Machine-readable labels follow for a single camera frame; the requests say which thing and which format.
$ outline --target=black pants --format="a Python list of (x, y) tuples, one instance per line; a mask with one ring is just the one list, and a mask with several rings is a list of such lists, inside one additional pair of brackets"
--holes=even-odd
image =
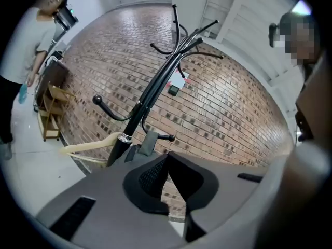
[(20, 91), (22, 84), (14, 83), (0, 76), (0, 107), (1, 107), (1, 127), (0, 138), (3, 143), (12, 142), (10, 130), (11, 109), (15, 97)]

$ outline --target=coat rack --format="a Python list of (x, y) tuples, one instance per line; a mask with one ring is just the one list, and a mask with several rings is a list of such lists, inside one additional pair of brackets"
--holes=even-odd
[[(145, 127), (145, 120), (149, 115), (150, 109), (155, 104), (156, 100), (158, 99), (160, 93), (164, 89), (165, 85), (169, 81), (173, 72), (178, 69), (181, 76), (185, 78), (181, 70), (180, 62), (183, 58), (187, 56), (192, 56), (196, 54), (201, 54), (204, 56), (211, 56), (216, 57), (219, 59), (223, 59), (223, 56), (218, 56), (216, 54), (211, 54), (207, 52), (200, 52), (198, 50), (197, 45), (203, 42), (202, 38), (198, 38), (196, 41), (193, 41), (200, 33), (207, 30), (209, 27), (213, 26), (214, 24), (218, 23), (218, 20), (215, 20), (211, 24), (201, 28), (195, 29), (193, 33), (188, 35), (187, 30), (179, 24), (176, 5), (172, 5), (174, 10), (175, 20), (173, 23), (176, 24), (176, 43), (173, 51), (165, 52), (160, 50), (155, 44), (151, 43), (150, 46), (156, 49), (159, 53), (168, 55), (167, 60), (165, 61), (164, 65), (157, 71), (156, 75), (153, 77), (149, 85), (146, 87), (144, 92), (142, 93), (141, 97), (137, 101), (136, 105), (134, 106), (133, 110), (127, 116), (116, 116), (111, 109), (103, 102), (103, 99), (100, 95), (95, 95), (92, 99), (93, 103), (98, 105), (107, 115), (117, 121), (126, 121), (129, 119), (129, 122), (122, 132), (121, 135), (118, 136), (118, 139), (110, 153), (108, 158), (107, 166), (111, 166), (115, 160), (117, 160), (121, 155), (129, 148), (130, 144), (132, 143), (132, 135), (135, 132), (137, 126), (142, 122), (142, 127), (145, 133), (148, 130)], [(185, 37), (180, 41), (180, 28), (184, 30)], [(194, 52), (188, 52), (192, 48), (196, 48)], [(159, 135), (158, 139), (168, 140), (173, 142), (175, 137), (173, 135)]]

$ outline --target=white plastic hanger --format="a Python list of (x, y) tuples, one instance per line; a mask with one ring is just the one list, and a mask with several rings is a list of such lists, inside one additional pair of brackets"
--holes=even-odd
[(112, 146), (114, 146), (116, 139), (118, 139), (118, 136), (120, 134), (121, 134), (121, 132), (117, 132), (117, 133), (113, 133), (113, 134), (109, 135), (104, 140), (90, 142), (90, 143), (83, 143), (83, 144), (78, 144), (78, 145), (65, 146), (63, 148), (60, 148), (59, 152), (68, 154), (69, 156), (72, 156), (77, 159), (105, 164), (105, 160), (103, 160), (103, 159), (95, 159), (95, 158), (90, 158), (90, 157), (77, 155), (77, 154), (73, 154), (73, 153), (85, 151), (85, 150), (103, 148), (103, 147), (112, 147)]

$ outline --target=small sign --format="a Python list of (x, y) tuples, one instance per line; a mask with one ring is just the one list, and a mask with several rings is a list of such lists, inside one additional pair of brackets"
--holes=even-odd
[(185, 78), (182, 77), (182, 75), (180, 74), (180, 72), (178, 71), (178, 69), (176, 69), (170, 80), (167, 82), (166, 86), (175, 86), (179, 89), (183, 88), (183, 86), (185, 85), (185, 82), (189, 82), (188, 73), (183, 72), (183, 74), (186, 76)]

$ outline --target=person's arm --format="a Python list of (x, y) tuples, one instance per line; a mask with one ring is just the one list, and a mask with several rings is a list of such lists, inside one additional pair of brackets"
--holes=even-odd
[(36, 59), (35, 59), (35, 63), (33, 65), (33, 68), (31, 70), (31, 72), (29, 73), (28, 77), (27, 77), (27, 81), (26, 81), (26, 85), (28, 87), (31, 87), (33, 82), (35, 81), (35, 77), (36, 77), (36, 74), (38, 73), (45, 57), (46, 57), (46, 54), (47, 52), (46, 51), (42, 51), (42, 52), (39, 52), (37, 55), (36, 55)]
[(47, 55), (47, 52), (51, 46), (51, 42), (52, 42), (55, 32), (56, 32), (56, 25), (54, 24), (52, 27), (50, 27), (45, 32), (45, 34), (41, 38), (40, 44), (36, 49), (37, 55), (36, 55), (35, 63), (33, 65), (31, 72), (29, 73), (29, 75), (27, 77), (26, 85), (28, 87), (31, 87), (33, 82), (35, 81), (36, 74), (38, 73), (38, 71)]

